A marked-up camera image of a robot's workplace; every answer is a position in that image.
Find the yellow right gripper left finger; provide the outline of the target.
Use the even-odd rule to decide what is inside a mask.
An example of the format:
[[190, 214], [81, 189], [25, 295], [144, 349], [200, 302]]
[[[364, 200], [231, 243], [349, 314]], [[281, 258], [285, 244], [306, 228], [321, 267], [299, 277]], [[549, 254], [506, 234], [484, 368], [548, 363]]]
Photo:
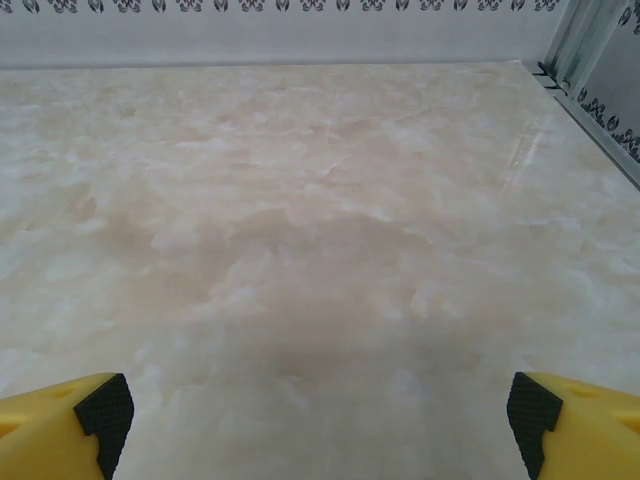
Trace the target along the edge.
[[111, 479], [134, 418], [122, 373], [1, 400], [3, 479]]

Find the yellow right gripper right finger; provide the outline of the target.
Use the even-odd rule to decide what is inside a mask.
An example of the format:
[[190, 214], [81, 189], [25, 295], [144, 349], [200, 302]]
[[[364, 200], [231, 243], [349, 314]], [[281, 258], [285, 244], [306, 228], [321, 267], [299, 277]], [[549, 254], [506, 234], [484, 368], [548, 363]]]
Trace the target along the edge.
[[518, 372], [508, 422], [531, 479], [639, 478], [639, 397], [549, 373]]

